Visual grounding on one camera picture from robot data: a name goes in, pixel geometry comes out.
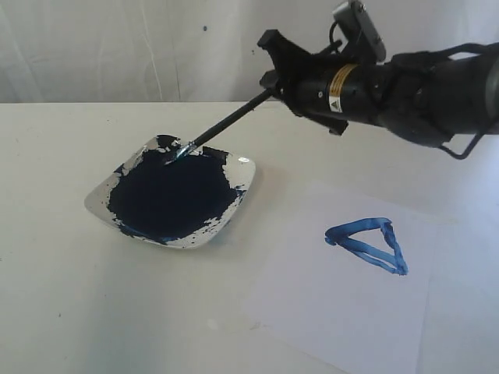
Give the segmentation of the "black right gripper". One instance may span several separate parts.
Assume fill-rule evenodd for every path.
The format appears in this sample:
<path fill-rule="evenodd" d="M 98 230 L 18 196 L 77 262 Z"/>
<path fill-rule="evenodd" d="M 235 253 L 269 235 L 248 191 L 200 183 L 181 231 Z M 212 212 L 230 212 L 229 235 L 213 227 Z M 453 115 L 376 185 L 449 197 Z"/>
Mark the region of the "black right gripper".
<path fill-rule="evenodd" d="M 327 127 L 337 136 L 350 122 L 381 126 L 379 117 L 394 82 L 388 64 L 313 55 L 278 30 L 266 30 L 257 46 L 269 54 L 273 64 L 260 85 L 295 115 Z"/>

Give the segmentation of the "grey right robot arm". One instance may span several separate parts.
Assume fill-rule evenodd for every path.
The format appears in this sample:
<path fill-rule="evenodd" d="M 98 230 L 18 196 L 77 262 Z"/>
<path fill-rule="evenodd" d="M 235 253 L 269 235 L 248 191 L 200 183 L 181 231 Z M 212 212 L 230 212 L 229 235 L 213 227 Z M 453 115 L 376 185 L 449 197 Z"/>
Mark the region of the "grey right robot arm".
<path fill-rule="evenodd" d="M 333 135 L 359 122 L 439 148 L 456 135 L 498 132 L 497 44 L 402 53 L 389 62 L 383 43 L 362 32 L 317 53 L 277 30 L 267 30 L 258 46 L 274 66 L 261 86 Z"/>

